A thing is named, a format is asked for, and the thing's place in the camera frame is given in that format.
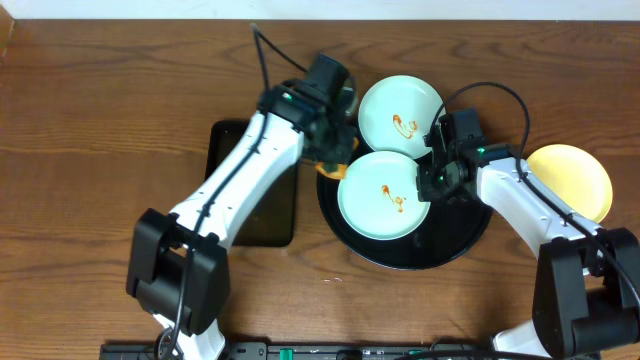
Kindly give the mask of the orange green scrub sponge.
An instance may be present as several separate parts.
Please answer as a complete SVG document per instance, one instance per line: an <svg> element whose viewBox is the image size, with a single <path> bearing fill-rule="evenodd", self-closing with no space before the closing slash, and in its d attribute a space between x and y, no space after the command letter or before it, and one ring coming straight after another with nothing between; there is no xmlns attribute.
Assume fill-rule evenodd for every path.
<svg viewBox="0 0 640 360"><path fill-rule="evenodd" d="M317 145L314 158L316 171L326 178L341 180L346 171L353 152L359 147L359 140L353 137L347 143L323 140Z"/></svg>

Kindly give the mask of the black rectangular tray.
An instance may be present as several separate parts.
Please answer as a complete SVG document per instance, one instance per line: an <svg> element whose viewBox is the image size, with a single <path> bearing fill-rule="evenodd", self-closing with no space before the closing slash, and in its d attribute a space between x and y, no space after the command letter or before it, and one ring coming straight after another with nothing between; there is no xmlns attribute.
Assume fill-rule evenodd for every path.
<svg viewBox="0 0 640 360"><path fill-rule="evenodd" d="M205 178L219 167L248 126L247 120L224 119L210 133ZM286 247L293 239L298 166L289 167L271 185L241 226L234 246Z"/></svg>

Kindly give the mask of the yellow plate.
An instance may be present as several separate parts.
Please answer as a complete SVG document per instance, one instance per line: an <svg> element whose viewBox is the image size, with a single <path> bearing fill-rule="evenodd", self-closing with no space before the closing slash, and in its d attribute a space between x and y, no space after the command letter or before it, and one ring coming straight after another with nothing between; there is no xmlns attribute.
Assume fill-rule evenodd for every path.
<svg viewBox="0 0 640 360"><path fill-rule="evenodd" d="M532 172L573 210L600 223L613 202L610 177L601 163L578 147L552 144L534 151Z"/></svg>

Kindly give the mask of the black round tray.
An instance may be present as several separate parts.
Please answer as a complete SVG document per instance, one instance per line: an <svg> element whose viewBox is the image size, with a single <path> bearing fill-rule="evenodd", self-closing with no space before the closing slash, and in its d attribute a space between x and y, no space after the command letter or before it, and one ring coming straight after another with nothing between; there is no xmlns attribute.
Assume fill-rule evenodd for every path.
<svg viewBox="0 0 640 360"><path fill-rule="evenodd" d="M355 151L352 163L372 152L377 151L362 144ZM449 263L475 245L492 216L488 206L452 196L428 202L430 209L426 219L411 233L396 240L376 241L358 234L342 217L337 200L339 182L317 176L318 202L327 224L350 250L383 267L422 270Z"/></svg>

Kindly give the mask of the light blue plate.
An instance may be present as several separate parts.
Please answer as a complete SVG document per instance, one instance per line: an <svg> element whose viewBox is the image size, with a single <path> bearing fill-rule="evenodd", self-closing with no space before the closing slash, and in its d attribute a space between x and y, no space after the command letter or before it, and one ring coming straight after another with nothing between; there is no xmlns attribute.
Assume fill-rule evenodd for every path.
<svg viewBox="0 0 640 360"><path fill-rule="evenodd" d="M418 200L417 168L410 157L391 151L355 160L337 190L346 223L376 241L396 240L416 230L430 209L428 202Z"/></svg>
<svg viewBox="0 0 640 360"><path fill-rule="evenodd" d="M424 137L443 100L427 82L395 75L374 84L364 95L358 126L364 142L374 151L394 151L412 159L431 152Z"/></svg>

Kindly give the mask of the light blue plate top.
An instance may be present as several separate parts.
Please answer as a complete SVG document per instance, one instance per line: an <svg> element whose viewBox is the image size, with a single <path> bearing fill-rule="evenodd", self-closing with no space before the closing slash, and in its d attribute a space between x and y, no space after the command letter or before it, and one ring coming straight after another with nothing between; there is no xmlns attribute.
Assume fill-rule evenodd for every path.
<svg viewBox="0 0 640 360"><path fill-rule="evenodd" d="M358 126L364 142L374 151L394 151L412 159L431 152L424 137L443 100L427 82L395 75L374 84L364 95Z"/></svg>

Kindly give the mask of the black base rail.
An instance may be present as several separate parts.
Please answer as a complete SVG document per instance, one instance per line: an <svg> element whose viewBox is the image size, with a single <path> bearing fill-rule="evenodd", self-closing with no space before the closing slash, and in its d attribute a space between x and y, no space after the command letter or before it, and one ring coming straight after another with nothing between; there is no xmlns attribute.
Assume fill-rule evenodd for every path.
<svg viewBox="0 0 640 360"><path fill-rule="evenodd" d="M348 345L267 345L260 342L238 342L225 346L222 360L392 360L426 351L486 350L470 344L440 342L426 347L348 346ZM103 344L100 360L152 360L152 344Z"/></svg>

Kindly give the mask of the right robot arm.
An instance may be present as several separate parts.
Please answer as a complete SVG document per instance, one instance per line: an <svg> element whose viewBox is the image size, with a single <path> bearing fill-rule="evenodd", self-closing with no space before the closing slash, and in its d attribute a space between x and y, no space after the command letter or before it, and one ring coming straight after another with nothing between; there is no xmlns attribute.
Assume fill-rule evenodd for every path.
<svg viewBox="0 0 640 360"><path fill-rule="evenodd" d="M537 258L532 319L493 338L512 358L568 359L639 340L639 241L606 230L545 187L509 145L478 132L424 138L429 169L418 194L435 201L465 194L499 213Z"/></svg>

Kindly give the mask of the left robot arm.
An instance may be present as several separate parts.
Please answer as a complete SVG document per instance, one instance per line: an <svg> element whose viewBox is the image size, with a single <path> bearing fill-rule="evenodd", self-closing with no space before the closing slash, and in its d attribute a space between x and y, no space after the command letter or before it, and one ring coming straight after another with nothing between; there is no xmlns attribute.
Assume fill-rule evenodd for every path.
<svg viewBox="0 0 640 360"><path fill-rule="evenodd" d="M133 230L127 293L163 326L157 359L216 359L217 318L230 294L228 253L273 183L301 158L345 165L357 146L347 125L352 87L278 85L264 92L240 141L214 172L168 213L146 210Z"/></svg>

